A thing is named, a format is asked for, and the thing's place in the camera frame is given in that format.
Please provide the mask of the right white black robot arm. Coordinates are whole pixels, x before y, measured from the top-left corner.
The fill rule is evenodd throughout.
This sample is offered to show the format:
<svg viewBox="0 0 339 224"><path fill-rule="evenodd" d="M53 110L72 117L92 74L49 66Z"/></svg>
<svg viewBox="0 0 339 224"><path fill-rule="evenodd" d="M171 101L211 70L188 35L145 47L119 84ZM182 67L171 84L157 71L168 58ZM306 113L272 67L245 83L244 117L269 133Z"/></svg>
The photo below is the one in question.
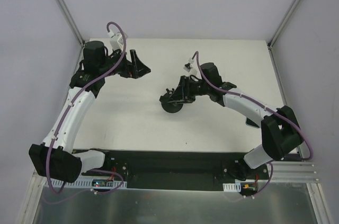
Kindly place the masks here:
<svg viewBox="0 0 339 224"><path fill-rule="evenodd" d="M200 71L201 78L181 76L178 86L166 89L159 101L166 112L177 113L184 104L191 104L197 96L206 95L213 102L242 114L247 125L261 130L261 144L228 167L231 177L240 181L249 179L257 173L258 167L284 158L304 142L290 107L285 105L272 109L246 97L235 84L221 79L217 66L212 62L202 64Z"/></svg>

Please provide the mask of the black phone stand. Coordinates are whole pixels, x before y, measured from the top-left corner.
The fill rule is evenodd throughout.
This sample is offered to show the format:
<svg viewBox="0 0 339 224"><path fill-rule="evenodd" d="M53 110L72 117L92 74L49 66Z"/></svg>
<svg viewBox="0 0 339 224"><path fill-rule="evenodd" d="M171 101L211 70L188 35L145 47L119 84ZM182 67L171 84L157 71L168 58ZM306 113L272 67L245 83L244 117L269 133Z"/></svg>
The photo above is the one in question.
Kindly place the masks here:
<svg viewBox="0 0 339 224"><path fill-rule="evenodd" d="M167 88L166 93L164 95L168 95L168 93L173 89ZM177 113L183 108L183 105L184 104L161 103L163 110L166 111L167 113Z"/></svg>

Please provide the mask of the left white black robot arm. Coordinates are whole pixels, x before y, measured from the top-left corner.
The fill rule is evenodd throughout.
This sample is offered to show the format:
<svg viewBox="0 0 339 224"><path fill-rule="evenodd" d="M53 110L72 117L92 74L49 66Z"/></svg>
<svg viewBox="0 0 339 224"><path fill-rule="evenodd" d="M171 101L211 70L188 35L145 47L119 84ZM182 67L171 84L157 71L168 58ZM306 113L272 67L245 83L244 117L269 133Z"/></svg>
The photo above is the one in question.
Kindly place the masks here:
<svg viewBox="0 0 339 224"><path fill-rule="evenodd" d="M40 176L73 183L81 173L94 169L99 175L111 172L112 163L102 150L90 149L73 153L74 142L86 112L96 100L107 76L141 78L151 72L138 58L134 49L128 60L122 48L108 53L101 41L89 41L83 49L83 59L72 76L67 100L51 131L42 143L32 144L29 156Z"/></svg>

